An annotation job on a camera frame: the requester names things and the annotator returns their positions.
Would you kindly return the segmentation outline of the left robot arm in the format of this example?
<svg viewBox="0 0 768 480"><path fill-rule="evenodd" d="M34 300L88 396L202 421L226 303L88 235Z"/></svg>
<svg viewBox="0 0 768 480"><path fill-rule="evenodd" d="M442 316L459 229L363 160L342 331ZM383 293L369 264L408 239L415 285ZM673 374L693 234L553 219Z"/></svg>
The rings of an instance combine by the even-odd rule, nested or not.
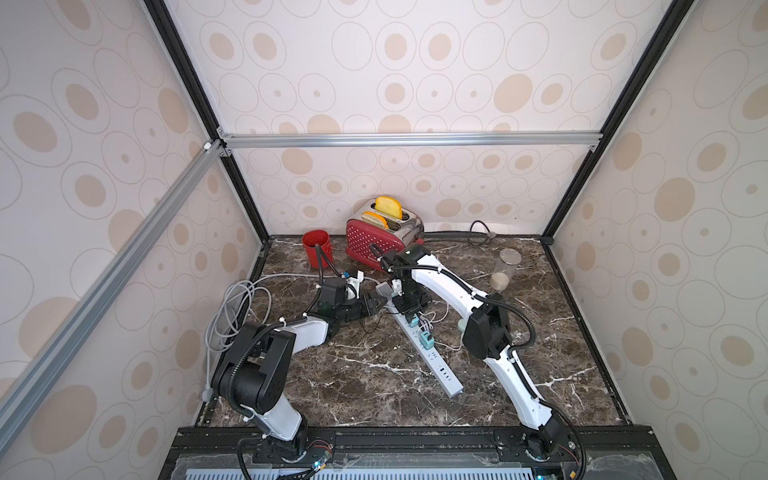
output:
<svg viewBox="0 0 768 480"><path fill-rule="evenodd" d="M365 292L360 271L318 279L309 305L291 320L245 323L212 377L213 392L246 422L258 426L267 439L296 459L307 449L308 423L284 394L294 354L323 345L349 322L380 312L386 303L379 293Z"/></svg>

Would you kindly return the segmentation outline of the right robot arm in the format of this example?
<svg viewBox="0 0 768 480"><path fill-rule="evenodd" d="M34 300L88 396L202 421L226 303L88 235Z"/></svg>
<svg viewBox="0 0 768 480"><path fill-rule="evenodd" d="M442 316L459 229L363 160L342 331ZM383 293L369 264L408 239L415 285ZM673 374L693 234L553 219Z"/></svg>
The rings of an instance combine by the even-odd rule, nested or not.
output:
<svg viewBox="0 0 768 480"><path fill-rule="evenodd" d="M553 453L566 451L584 467L587 456L575 426L542 397L518 356L536 341L530 319L500 294L485 293L463 280L419 243L387 252L372 244L370 250L390 276L391 301L398 313L417 312L433 292L460 315L465 323L463 347L489 366L528 429L523 439L527 455L544 462Z"/></svg>

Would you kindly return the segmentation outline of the white power strip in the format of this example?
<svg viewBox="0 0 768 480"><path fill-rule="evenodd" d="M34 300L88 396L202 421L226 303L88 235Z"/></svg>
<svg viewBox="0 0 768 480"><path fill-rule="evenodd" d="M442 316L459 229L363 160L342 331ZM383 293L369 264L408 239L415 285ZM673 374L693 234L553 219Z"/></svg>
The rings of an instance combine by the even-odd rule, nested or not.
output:
<svg viewBox="0 0 768 480"><path fill-rule="evenodd" d="M440 382L443 391L449 398L463 392L463 385L450 369L435 347L426 348L421 340L424 330L417 324L411 325L407 317L398 312L393 304L393 289L389 284L381 283L376 286L376 292L383 296L389 312L395 317L397 324L411 344L416 348L422 360L427 364L433 376Z"/></svg>

